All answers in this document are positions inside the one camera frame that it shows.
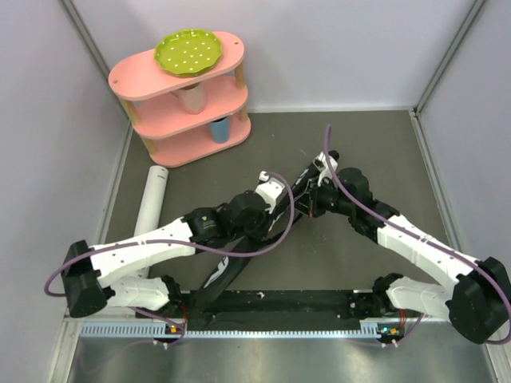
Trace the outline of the black Crossway racket bag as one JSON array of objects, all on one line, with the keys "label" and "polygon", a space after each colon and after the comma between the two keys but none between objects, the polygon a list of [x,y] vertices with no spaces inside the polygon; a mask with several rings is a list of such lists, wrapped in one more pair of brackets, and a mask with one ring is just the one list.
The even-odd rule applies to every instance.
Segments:
[{"label": "black Crossway racket bag", "polygon": [[[305,170],[302,171],[299,178],[291,187],[295,201],[297,201],[309,188],[309,183],[314,184],[316,182],[316,176],[319,174],[319,171],[312,162]],[[282,199],[289,199],[289,212],[291,206],[290,198],[285,195]],[[246,237],[241,239],[232,249],[232,252],[257,252],[267,249],[269,246],[277,242],[283,236],[284,230],[278,232],[270,239],[263,238],[266,235],[270,221],[262,226],[262,230],[257,238]],[[190,298],[190,314],[195,316],[198,316],[199,314],[206,315],[208,310],[212,311],[213,304],[218,301],[221,294],[226,291],[227,287],[244,270],[250,260],[250,258],[224,256],[217,265],[217,268],[209,275],[208,280],[204,282]]]}]

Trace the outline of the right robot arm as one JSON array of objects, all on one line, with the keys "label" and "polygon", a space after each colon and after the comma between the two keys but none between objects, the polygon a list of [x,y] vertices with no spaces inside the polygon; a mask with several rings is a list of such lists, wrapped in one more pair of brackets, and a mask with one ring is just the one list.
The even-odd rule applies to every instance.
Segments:
[{"label": "right robot arm", "polygon": [[390,205],[373,197],[368,179],[357,168],[332,176],[310,167],[293,188],[300,210],[310,217],[326,212],[345,215],[362,236],[402,256],[434,279],[433,284],[400,274],[378,278],[373,307],[381,315],[413,310],[440,318],[476,344],[510,320],[510,281],[504,265],[493,257],[479,260],[454,251],[413,225]]}]

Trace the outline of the white shuttlecock tube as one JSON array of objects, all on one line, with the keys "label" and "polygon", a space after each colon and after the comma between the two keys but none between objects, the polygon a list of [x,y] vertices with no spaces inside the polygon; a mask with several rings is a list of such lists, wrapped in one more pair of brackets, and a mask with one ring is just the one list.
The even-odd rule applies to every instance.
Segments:
[{"label": "white shuttlecock tube", "polygon": [[158,228],[167,183],[167,168],[158,165],[149,168],[134,229],[135,236],[146,234]]}]

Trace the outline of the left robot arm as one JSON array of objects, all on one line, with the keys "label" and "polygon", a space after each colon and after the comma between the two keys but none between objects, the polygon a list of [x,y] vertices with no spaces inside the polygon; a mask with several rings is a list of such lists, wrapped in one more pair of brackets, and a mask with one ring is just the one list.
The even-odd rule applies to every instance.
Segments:
[{"label": "left robot arm", "polygon": [[224,251],[235,241],[259,242],[275,222],[283,186],[270,182],[217,207],[199,207],[153,231],[117,243],[90,246],[81,240],[67,252],[61,271],[72,318],[106,307],[136,307],[173,316],[181,305],[173,279],[140,271],[170,259]]}]

